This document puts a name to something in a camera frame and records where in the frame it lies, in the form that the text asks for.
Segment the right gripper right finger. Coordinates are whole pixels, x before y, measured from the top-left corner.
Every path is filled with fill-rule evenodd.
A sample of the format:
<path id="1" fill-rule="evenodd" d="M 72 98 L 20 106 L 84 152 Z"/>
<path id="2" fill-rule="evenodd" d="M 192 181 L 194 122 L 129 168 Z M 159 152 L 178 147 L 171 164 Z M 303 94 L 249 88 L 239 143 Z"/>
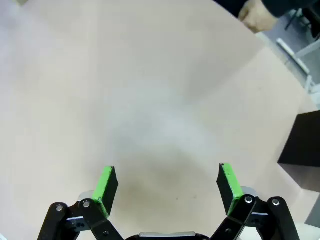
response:
<path id="1" fill-rule="evenodd" d="M 256 229 L 262 240 L 299 240 L 287 202 L 280 196 L 261 200 L 244 193 L 229 163 L 219 165 L 216 180 L 226 218 L 212 240 L 237 240 L 243 230 Z"/>

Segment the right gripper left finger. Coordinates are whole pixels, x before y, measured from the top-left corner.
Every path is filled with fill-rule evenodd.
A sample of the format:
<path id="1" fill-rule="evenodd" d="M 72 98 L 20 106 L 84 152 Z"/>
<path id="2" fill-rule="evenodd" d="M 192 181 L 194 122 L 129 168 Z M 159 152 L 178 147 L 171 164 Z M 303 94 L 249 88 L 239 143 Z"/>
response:
<path id="1" fill-rule="evenodd" d="M 72 206 L 55 202 L 49 207 L 37 238 L 76 240 L 81 232 L 91 231 L 97 240 L 122 240 L 108 220 L 118 185 L 115 167 L 104 167 L 95 190 L 84 192 Z"/>

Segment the person's bare hand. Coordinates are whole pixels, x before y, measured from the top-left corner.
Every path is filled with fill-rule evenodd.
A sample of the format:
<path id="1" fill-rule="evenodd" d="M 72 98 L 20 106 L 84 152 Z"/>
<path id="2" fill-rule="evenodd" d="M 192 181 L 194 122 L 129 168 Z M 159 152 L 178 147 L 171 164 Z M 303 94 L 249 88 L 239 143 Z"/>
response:
<path id="1" fill-rule="evenodd" d="M 269 31 L 277 23 L 261 0 L 248 0 L 241 8 L 238 20 L 254 34 Z"/>

